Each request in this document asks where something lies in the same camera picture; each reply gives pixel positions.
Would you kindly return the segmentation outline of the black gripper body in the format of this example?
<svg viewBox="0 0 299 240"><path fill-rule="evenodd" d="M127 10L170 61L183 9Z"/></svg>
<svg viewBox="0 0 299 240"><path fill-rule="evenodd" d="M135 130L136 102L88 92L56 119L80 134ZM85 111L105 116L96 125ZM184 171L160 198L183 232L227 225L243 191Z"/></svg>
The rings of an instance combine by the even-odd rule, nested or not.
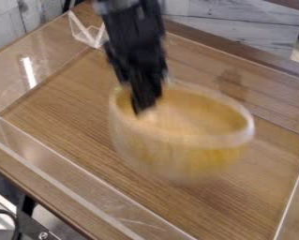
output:
<svg viewBox="0 0 299 240"><path fill-rule="evenodd" d="M109 39L105 52L119 79L133 70L163 74L167 69L166 36L158 0L93 0Z"/></svg>

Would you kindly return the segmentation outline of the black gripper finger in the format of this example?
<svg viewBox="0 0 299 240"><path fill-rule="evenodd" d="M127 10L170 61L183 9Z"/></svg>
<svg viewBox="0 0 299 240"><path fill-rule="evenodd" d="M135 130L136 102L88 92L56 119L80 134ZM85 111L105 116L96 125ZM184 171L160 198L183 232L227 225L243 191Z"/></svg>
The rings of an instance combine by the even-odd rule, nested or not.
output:
<svg viewBox="0 0 299 240"><path fill-rule="evenodd" d="M152 64L135 66L123 66L121 64L113 64L112 67L119 82L129 88L132 110L135 113L140 113L147 109L139 107L140 72L155 71L155 67Z"/></svg>
<svg viewBox="0 0 299 240"><path fill-rule="evenodd" d="M166 81L167 72L142 71L140 72L140 90L139 90L139 107L148 108L163 95L163 83Z"/></svg>

